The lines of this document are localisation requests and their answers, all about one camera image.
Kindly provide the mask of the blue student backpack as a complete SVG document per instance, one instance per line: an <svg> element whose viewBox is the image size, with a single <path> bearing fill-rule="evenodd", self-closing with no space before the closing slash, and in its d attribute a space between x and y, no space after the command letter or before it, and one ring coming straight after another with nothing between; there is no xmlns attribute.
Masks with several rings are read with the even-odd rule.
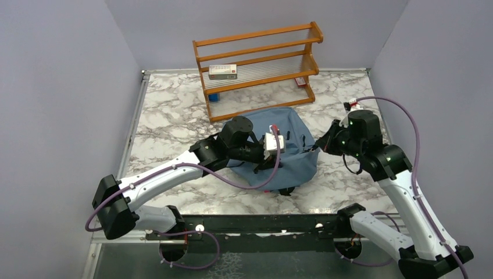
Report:
<svg viewBox="0 0 493 279"><path fill-rule="evenodd" d="M252 122L252 130L259 145L248 138L246 147L233 152L227 167L246 180L248 188L264 183L273 172L275 155L264 161L263 150L266 133L271 132L272 124L279 129L279 137L285 139L285 152L280 155L276 175L258 190L289 195L295 187L309 182L315 176L320 149L312 149L315 140L293 108L268 108L244 113L243 116Z"/></svg>

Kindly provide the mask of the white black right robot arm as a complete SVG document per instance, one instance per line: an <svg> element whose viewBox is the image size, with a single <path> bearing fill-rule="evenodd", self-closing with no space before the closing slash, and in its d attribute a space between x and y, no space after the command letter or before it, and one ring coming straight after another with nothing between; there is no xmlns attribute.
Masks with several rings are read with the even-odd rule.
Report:
<svg viewBox="0 0 493 279"><path fill-rule="evenodd" d="M333 120L315 146L331 155L354 157L393 202L408 234L386 225L357 203L337 212L337 232L371 240L397 262L405 278L440 278L463 269L474 258L472 250L459 245L440 223L416 183L405 152L383 142L379 117L370 110L356 110L346 119Z"/></svg>

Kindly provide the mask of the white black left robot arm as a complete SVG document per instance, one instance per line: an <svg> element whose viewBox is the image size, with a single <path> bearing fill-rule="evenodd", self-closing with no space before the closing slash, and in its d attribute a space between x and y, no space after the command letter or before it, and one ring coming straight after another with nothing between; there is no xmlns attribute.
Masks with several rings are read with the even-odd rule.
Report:
<svg viewBox="0 0 493 279"><path fill-rule="evenodd" d="M264 182L252 186L259 189L271 182L281 165L285 139L272 124L260 140L253 123L244 116L227 121L216 134L201 139L178 157L151 170L117 179L114 175L102 178L92 200L94 211L85 223L88 232L103 231L106 239L120 238L130 231L152 230L168 238L185 234L183 219L174 206L146 206L152 198L183 183L210 174L239 189L247 185L235 183L218 174L230 160L259 166L270 164L273 171Z"/></svg>

